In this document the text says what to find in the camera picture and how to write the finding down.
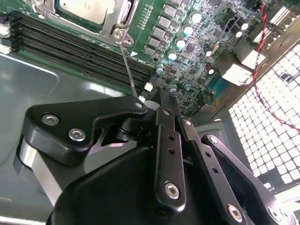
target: cable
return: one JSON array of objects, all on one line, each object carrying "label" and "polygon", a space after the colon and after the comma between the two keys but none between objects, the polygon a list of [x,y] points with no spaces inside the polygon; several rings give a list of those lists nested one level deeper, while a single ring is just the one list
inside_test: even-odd
[{"label": "cable", "polygon": [[132,74],[130,72],[130,68],[129,68],[129,65],[128,65],[128,62],[127,62],[127,59],[126,59],[126,55],[125,55],[125,53],[123,51],[123,48],[122,48],[122,44],[120,44],[120,49],[121,49],[121,54],[123,56],[124,63],[125,63],[125,66],[126,66],[126,69],[127,69],[127,72],[128,72],[129,79],[130,79],[130,86],[131,86],[132,93],[135,97],[138,97],[137,93],[136,93],[136,90],[135,90],[135,82],[134,82]]},{"label": "cable", "polygon": [[257,87],[257,84],[256,84],[256,77],[258,75],[258,61],[259,61],[259,57],[260,57],[260,54],[262,52],[262,49],[263,49],[263,45],[265,43],[265,35],[266,35],[266,29],[267,29],[267,12],[265,10],[265,4],[262,4],[261,5],[261,12],[263,14],[262,16],[262,23],[263,23],[263,30],[262,30],[262,39],[261,39],[261,42],[259,44],[259,47],[258,47],[258,55],[257,55],[257,59],[256,59],[256,63],[255,63],[255,69],[254,69],[254,73],[253,73],[253,86],[255,88],[255,92],[256,92],[256,95],[257,95],[257,98],[258,98],[258,101],[263,105],[264,109],[266,111],[268,111],[276,120],[278,120],[282,125],[287,125],[289,126],[290,128],[292,129],[295,129],[298,131],[298,133],[300,133],[300,129],[297,128],[295,125],[293,124],[290,124],[282,119],[280,119],[274,112],[273,110],[271,109],[270,105],[268,104],[267,101],[264,101],[261,94],[259,93],[259,89]]}]

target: electrolytic capacitor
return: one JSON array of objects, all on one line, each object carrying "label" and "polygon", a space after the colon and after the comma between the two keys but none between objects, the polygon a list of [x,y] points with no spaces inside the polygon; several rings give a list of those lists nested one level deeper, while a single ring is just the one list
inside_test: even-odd
[{"label": "electrolytic capacitor", "polygon": [[175,40],[176,46],[178,47],[179,50],[183,49],[186,46],[185,41],[183,40],[182,37],[178,37]]},{"label": "electrolytic capacitor", "polygon": [[169,88],[169,92],[170,93],[174,93],[177,92],[177,85],[176,84],[172,84]]},{"label": "electrolytic capacitor", "polygon": [[164,72],[164,65],[163,65],[163,64],[157,65],[157,67],[156,67],[156,72],[157,72],[158,74],[162,74],[162,73]]},{"label": "electrolytic capacitor", "polygon": [[189,37],[193,33],[193,28],[190,24],[184,25],[182,29],[183,29],[183,33],[184,33],[185,36]]},{"label": "electrolytic capacitor", "polygon": [[176,55],[176,52],[174,50],[170,50],[168,52],[168,59],[172,60],[172,61],[177,59],[177,55]]},{"label": "electrolytic capacitor", "polygon": [[198,11],[193,11],[191,12],[191,14],[189,15],[189,17],[191,18],[193,24],[195,23],[200,23],[202,16]]},{"label": "electrolytic capacitor", "polygon": [[187,84],[186,86],[184,86],[184,89],[185,89],[186,91],[191,90],[191,88],[192,88],[192,86],[191,86],[190,84]]},{"label": "electrolytic capacitor", "polygon": [[238,28],[236,25],[234,25],[231,28],[231,32],[237,37],[240,38],[243,35],[243,32],[240,30],[240,28]]},{"label": "electrolytic capacitor", "polygon": [[203,45],[204,53],[207,57],[210,57],[212,55],[212,51],[210,49],[210,46],[208,44]]},{"label": "electrolytic capacitor", "polygon": [[241,30],[247,30],[249,27],[249,24],[243,18],[240,18],[236,23],[241,28]]},{"label": "electrolytic capacitor", "polygon": [[215,69],[210,62],[206,63],[206,70],[207,70],[208,74],[210,74],[210,75],[215,72]]}]

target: perforated metal panel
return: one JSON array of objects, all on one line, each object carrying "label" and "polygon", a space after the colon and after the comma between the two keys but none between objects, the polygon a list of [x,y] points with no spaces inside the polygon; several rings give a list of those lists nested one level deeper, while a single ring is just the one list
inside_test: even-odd
[{"label": "perforated metal panel", "polygon": [[[275,114],[300,128],[300,44],[257,84]],[[280,192],[300,182],[300,134],[281,125],[249,90],[229,109],[251,169]]]}]

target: red wire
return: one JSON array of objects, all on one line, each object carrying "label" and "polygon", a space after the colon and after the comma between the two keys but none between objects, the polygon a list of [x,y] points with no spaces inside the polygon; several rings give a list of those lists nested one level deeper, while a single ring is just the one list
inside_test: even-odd
[{"label": "red wire", "polygon": [[254,88],[255,88],[255,92],[256,92],[258,101],[263,105],[263,107],[266,111],[268,111],[282,125],[287,125],[290,128],[297,130],[298,133],[300,133],[300,129],[297,128],[295,125],[289,124],[288,122],[286,122],[286,121],[280,119],[278,116],[276,116],[276,114],[273,112],[273,110],[271,109],[268,102],[263,100],[262,96],[259,93],[259,89],[257,87],[257,84],[256,84],[256,77],[257,77],[257,74],[258,74],[258,60],[259,60],[261,51],[263,49],[263,45],[265,43],[265,35],[266,35],[266,29],[267,29],[267,17],[268,17],[268,15],[267,15],[267,12],[265,11],[265,4],[261,5],[261,11],[263,13],[263,17],[262,17],[263,30],[262,30],[262,39],[261,39],[261,42],[260,42],[259,47],[258,47],[258,55],[257,55],[257,59],[256,59],[256,64],[255,64],[255,71],[254,71],[254,74],[253,74],[253,85],[254,85]]}]

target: white connector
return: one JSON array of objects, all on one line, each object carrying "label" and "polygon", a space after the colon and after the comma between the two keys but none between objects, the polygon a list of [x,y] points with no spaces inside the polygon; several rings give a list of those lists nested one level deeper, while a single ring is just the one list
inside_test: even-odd
[{"label": "white connector", "polygon": [[0,35],[2,36],[8,36],[10,30],[9,24],[0,24]]},{"label": "white connector", "polygon": [[147,82],[147,83],[145,84],[144,89],[147,90],[148,92],[151,92],[152,89],[153,89],[153,85],[152,85],[151,83]]},{"label": "white connector", "polygon": [[141,95],[139,96],[139,100],[140,100],[141,102],[143,102],[143,103],[146,101],[145,97],[143,97],[143,96],[141,96]]},{"label": "white connector", "polygon": [[11,52],[10,46],[0,45],[0,53],[7,55],[10,52]]}]

